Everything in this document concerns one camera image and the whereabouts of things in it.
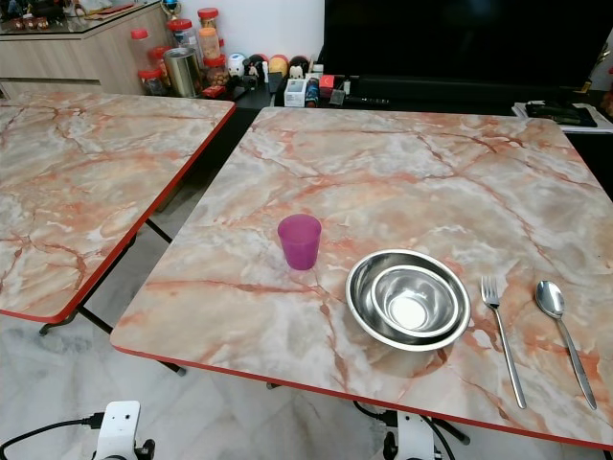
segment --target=black metal table frame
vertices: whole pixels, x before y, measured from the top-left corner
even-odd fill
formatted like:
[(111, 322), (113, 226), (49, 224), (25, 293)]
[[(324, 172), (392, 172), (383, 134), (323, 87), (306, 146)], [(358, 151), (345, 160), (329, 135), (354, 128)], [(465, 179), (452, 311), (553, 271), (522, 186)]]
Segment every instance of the black metal table frame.
[[(164, 232), (164, 230), (158, 227), (151, 219), (148, 218), (147, 220), (145, 220), (145, 223), (149, 226), (149, 228), (151, 228), (151, 230), (157, 233), (165, 242), (167, 242), (168, 244), (172, 242), (172, 238), (166, 232)], [(132, 237), (132, 239), (124, 247), (122, 252), (119, 253), (119, 255), (115, 258), (113, 263), (106, 269), (106, 271), (98, 279), (96, 284), (87, 291), (87, 293), (82, 298), (82, 300), (79, 302), (77, 307), (66, 317), (66, 319), (58, 323), (45, 324), (42, 328), (40, 328), (40, 331), (38, 331), (38, 333), (40, 335), (47, 335), (49, 330), (51, 330), (52, 328), (57, 328), (59, 326), (64, 326), (66, 324), (71, 323), (77, 316), (77, 313), (80, 313), (85, 319), (87, 319), (92, 324), (94, 324), (94, 326), (97, 326), (98, 328), (102, 329), (103, 331), (105, 331), (107, 334), (110, 335), (113, 332), (113, 328), (108, 323), (106, 323), (104, 320), (99, 318), (96, 314), (94, 314), (91, 310), (88, 310), (85, 307), (85, 304), (91, 298), (91, 296), (94, 295), (94, 292), (96, 292), (96, 290), (104, 282), (104, 280), (111, 273), (111, 271), (113, 271), (113, 268), (115, 268), (115, 266), (120, 262), (120, 260), (124, 257), (125, 253), (132, 246), (132, 244), (134, 244), (134, 242), (136, 242), (136, 235)], [(175, 372), (179, 376), (185, 375), (185, 372), (186, 372), (185, 369), (180, 366), (177, 366), (176, 364), (173, 364), (171, 362), (165, 362), (165, 361), (158, 361), (158, 362), (160, 364), (165, 365), (166, 367), (171, 369), (173, 372)]]

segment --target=wooden cabinet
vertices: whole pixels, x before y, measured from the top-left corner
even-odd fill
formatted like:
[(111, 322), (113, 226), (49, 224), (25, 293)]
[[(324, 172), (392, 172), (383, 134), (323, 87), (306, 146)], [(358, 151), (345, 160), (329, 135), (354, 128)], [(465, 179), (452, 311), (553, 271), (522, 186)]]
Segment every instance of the wooden cabinet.
[(130, 31), (144, 27), (171, 45), (158, 2), (104, 21), (67, 19), (64, 26), (23, 34), (0, 32), (0, 86), (8, 98), (25, 91), (143, 94), (130, 51)]

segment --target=spoon handle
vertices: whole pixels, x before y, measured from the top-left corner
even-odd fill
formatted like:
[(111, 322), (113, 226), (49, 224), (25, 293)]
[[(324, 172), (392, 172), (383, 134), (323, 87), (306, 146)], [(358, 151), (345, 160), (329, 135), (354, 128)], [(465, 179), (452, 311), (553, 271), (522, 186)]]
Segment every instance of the spoon handle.
[(590, 404), (592, 409), (596, 409), (596, 399), (594, 398), (594, 393), (592, 393), (590, 382), (585, 375), (585, 369), (583, 369), (583, 365), (581, 364), (577, 350), (575, 350), (573, 339), (571, 338), (571, 335), (568, 333), (568, 329), (566, 329), (566, 326), (561, 319), (557, 320), (557, 324), (559, 324), (559, 328), (562, 330), (562, 335), (564, 335), (564, 340), (566, 340), (566, 346), (571, 354), (571, 361), (573, 362), (573, 369), (575, 370), (575, 375), (579, 381), (579, 386), (581, 387), (581, 390), (583, 390), (587, 403)]
[(513, 385), (513, 391), (515, 392), (515, 398), (517, 399), (517, 405), (522, 409), (526, 408), (526, 398), (524, 398), (524, 391), (521, 389), (521, 383), (519, 382), (519, 376), (515, 369), (515, 363), (513, 362), (513, 355), (511, 354), (511, 347), (507, 341), (507, 335), (505, 334), (505, 328), (502, 325), (502, 318), (498, 309), (494, 309), (496, 320), (498, 321), (498, 328), (500, 329), (500, 338), (502, 339), (502, 348), (505, 350), (505, 358), (507, 359), (507, 368), (509, 369), (509, 375), (511, 376), (511, 383)]

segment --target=red table edge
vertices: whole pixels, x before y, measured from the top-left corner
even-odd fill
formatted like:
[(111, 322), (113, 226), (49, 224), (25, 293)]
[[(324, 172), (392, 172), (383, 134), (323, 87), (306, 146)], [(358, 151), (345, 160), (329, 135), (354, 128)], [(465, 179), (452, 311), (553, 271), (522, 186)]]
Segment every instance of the red table edge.
[(111, 252), (108, 253), (106, 259), (102, 261), (102, 263), (98, 266), (98, 268), (91, 274), (91, 276), (81, 285), (79, 290), (75, 293), (73, 298), (68, 302), (66, 307), (59, 313), (54, 316), (34, 316), (27, 313), (22, 313), (19, 311), (10, 311), (10, 310), (0, 310), (0, 313), (5, 314), (6, 316), (13, 316), (15, 318), (28, 319), (30, 321), (37, 321), (41, 323), (59, 323), (63, 321), (74, 309), (77, 308), (79, 302), (82, 298), (87, 294), (89, 289), (94, 286), (98, 280), (102, 277), (105, 271), (110, 267), (110, 265), (115, 261), (117, 256), (124, 250), (129, 241), (132, 239), (136, 232), (139, 231), (145, 220), (149, 218), (153, 211), (157, 209), (160, 203), (168, 196), (168, 194), (172, 191), (177, 182), (183, 177), (183, 175), (187, 172), (193, 162), (200, 156), (202, 151), (206, 149), (209, 143), (213, 140), (213, 138), (217, 135), (219, 130), (226, 124), (228, 119), (235, 112), (237, 105), (232, 103), (232, 107), (228, 110), (228, 113), (224, 115), (224, 117), (219, 121), (217, 126), (211, 131), (211, 133), (207, 136), (207, 138), (200, 144), (200, 147), (193, 153), (192, 157), (183, 165), (183, 167), (179, 170), (179, 172), (170, 180), (168, 185), (162, 190), (160, 195), (153, 200), (147, 210), (143, 213), (142, 216), (132, 225), (132, 227), (127, 231), (124, 237), (117, 243), (117, 245), (113, 248)]
[(437, 419), (444, 419), (444, 420), (448, 420), (449, 422), (457, 422), (459, 424), (478, 426), (478, 427), (487, 428), (487, 429), (494, 429), (496, 431), (505, 431), (511, 434), (519, 434), (522, 436), (528, 436), (530, 438), (544, 439), (546, 441), (554, 441), (554, 442), (563, 443), (563, 444), (572, 444), (575, 446), (581, 446), (583, 448), (613, 450), (613, 445), (592, 443), (589, 441), (581, 441), (579, 439), (565, 438), (563, 436), (555, 436), (553, 434), (537, 433), (537, 432), (529, 431), (526, 429), (514, 428), (512, 426), (488, 424), (486, 422), (479, 422), (477, 420), (464, 419), (462, 417), (456, 417), (454, 415), (441, 414), (438, 412), (417, 409), (417, 408), (406, 406), (406, 405), (400, 405), (400, 404), (395, 404), (391, 402), (383, 403), (381, 401), (373, 400), (370, 398), (365, 398), (363, 396), (350, 395), (348, 393), (342, 393), (340, 391), (334, 391), (334, 390), (319, 388), (316, 386), (304, 385), (302, 383), (296, 383), (293, 381), (274, 379), (274, 378), (270, 378), (266, 376), (259, 376), (257, 374), (249, 374), (248, 372), (235, 371), (232, 369), (224, 369), (222, 367), (215, 367), (215, 366), (210, 366), (207, 364), (202, 364), (199, 362), (191, 362), (191, 361), (186, 361), (183, 359), (176, 359), (174, 357), (158, 356), (158, 355), (152, 355), (149, 353), (136, 352), (133, 350), (128, 350), (127, 348), (121, 347), (119, 345), (115, 345), (113, 343), (113, 334), (111, 334), (111, 345), (117, 351), (126, 353), (127, 355), (133, 355), (137, 357), (146, 357), (146, 358), (155, 359), (158, 361), (171, 362), (179, 366), (195, 367), (198, 369), (204, 369), (205, 371), (214, 371), (214, 372), (219, 372), (221, 374), (229, 374), (231, 376), (243, 377), (245, 379), (250, 379), (250, 380), (260, 380), (260, 381), (265, 381), (267, 383), (276, 383), (281, 386), (289, 386), (291, 388), (297, 388), (299, 390), (306, 390), (312, 393), (320, 393), (322, 395), (333, 396), (334, 398), (342, 398), (344, 400), (358, 401), (359, 403), (378, 405), (380, 407), (387, 407), (390, 409), (400, 410), (404, 412), (411, 412), (414, 414), (425, 415), (427, 417), (435, 417)]

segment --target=white marble floor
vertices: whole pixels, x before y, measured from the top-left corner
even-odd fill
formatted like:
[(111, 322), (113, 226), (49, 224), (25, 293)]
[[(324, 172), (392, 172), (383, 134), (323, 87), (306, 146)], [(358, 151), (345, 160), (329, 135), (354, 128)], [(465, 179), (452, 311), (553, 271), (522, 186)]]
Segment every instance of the white marble floor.
[[(196, 172), (153, 219), (176, 233), (206, 182)], [(88, 308), (114, 324), (165, 248), (145, 227)], [(351, 402), (283, 387), (270, 391), (261, 382), (198, 369), (179, 378), (155, 361), (116, 352), (108, 336), (82, 317), (46, 337), (38, 335), (39, 327), (0, 316), (0, 442), (101, 411), (111, 401), (138, 400), (138, 441), (153, 438), (160, 460), (383, 458), (384, 427)], [(599, 450), (457, 427), (472, 439), (466, 447), (447, 436), (458, 460), (604, 458)], [(90, 460), (97, 435), (87, 427), (60, 428), (7, 454), (10, 459)]]

